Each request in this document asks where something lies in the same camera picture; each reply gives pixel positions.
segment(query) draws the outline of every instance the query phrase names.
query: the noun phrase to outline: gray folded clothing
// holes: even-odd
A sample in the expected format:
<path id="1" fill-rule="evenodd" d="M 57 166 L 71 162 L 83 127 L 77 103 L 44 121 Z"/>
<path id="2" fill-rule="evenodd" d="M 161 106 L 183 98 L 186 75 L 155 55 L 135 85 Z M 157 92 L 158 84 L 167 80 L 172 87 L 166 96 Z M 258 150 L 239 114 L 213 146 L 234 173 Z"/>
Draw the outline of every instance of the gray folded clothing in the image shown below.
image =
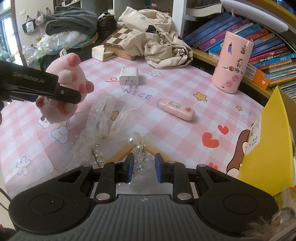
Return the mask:
<path id="1" fill-rule="evenodd" d="M 92 35 L 97 28 L 97 15 L 84 8 L 56 7 L 54 14 L 46 16 L 45 32 L 47 35 L 58 34 L 63 31 L 78 31 Z"/>

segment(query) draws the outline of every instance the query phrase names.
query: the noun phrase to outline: white flower drawing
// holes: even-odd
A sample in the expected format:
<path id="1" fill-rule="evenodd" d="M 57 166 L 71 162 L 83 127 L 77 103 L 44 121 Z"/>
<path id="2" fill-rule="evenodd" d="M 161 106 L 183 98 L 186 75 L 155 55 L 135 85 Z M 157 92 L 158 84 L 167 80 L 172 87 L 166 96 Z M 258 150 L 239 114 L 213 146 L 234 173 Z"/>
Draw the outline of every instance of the white flower drawing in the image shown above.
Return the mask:
<path id="1" fill-rule="evenodd" d="M 26 156 L 23 156 L 22 159 L 19 159 L 16 167 L 18 168 L 17 174 L 21 175 L 22 173 L 24 175 L 28 174 L 27 166 L 31 163 L 31 160 L 27 160 Z"/>
<path id="2" fill-rule="evenodd" d="M 47 121 L 47 119 L 45 118 L 44 121 L 42 121 L 41 119 L 38 120 L 38 124 L 40 126 L 42 126 L 44 129 L 48 128 L 50 126 L 50 123 Z"/>
<path id="3" fill-rule="evenodd" d="M 152 75 L 152 77 L 161 76 L 160 71 L 151 70 L 147 74 Z"/>
<path id="4" fill-rule="evenodd" d="M 68 135 L 69 135 L 69 131 L 65 126 L 61 126 L 52 131 L 52 137 L 56 141 L 59 141 L 60 144 L 64 144 L 68 141 Z"/>

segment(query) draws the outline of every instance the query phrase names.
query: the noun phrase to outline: pink checkered tablecloth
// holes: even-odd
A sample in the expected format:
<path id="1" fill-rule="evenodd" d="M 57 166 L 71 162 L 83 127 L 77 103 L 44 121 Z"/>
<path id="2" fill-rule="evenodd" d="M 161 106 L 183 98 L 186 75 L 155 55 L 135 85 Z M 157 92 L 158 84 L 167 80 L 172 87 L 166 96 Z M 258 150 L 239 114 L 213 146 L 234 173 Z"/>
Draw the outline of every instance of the pink checkered tablecloth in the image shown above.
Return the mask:
<path id="1" fill-rule="evenodd" d="M 124 66 L 138 67 L 138 86 L 120 86 L 119 73 Z M 128 104 L 141 109 L 142 118 L 130 131 L 154 134 L 154 145 L 162 153 L 188 168 L 203 163 L 222 172 L 234 155 L 238 136 L 263 109 L 240 91 L 232 95 L 220 91 L 211 83 L 211 75 L 192 66 L 157 70 L 142 58 L 129 61 L 116 57 L 107 62 L 90 59 L 81 67 L 95 91 L 67 122 L 42 122 L 41 113 L 30 102 L 13 101 L 2 111 L 1 169 L 11 197 L 61 164 L 85 128 L 94 100 L 102 93 L 116 97 L 115 110 Z M 160 110 L 156 106 L 160 98 L 192 107 L 195 118 L 187 122 Z M 108 157 L 121 147 L 110 147 Z"/>

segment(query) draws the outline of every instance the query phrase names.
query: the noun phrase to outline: silver screw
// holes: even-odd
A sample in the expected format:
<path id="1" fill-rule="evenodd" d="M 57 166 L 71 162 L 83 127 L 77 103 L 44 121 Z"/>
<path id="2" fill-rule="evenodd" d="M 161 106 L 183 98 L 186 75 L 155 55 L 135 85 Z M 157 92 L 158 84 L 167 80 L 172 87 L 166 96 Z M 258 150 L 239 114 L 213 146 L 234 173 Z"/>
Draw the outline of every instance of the silver screw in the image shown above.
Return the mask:
<path id="1" fill-rule="evenodd" d="M 96 199 L 100 200 L 100 201 L 105 201 L 108 200 L 110 198 L 110 195 L 108 193 L 99 193 L 96 195 Z"/>
<path id="2" fill-rule="evenodd" d="M 182 192 L 177 195 L 177 198 L 180 200 L 189 200 L 191 197 L 192 197 L 191 194 L 187 192 Z"/>

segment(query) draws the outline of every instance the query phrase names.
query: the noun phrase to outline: pink pen holder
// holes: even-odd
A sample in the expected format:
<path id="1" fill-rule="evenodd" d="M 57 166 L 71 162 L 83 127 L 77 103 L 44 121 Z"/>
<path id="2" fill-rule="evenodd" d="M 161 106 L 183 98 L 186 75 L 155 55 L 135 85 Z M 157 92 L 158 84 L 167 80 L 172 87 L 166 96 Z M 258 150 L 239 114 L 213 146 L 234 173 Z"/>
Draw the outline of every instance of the pink pen holder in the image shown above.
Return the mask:
<path id="1" fill-rule="evenodd" d="M 212 83 L 218 89 L 234 94 L 244 76 L 254 43 L 226 32 Z"/>

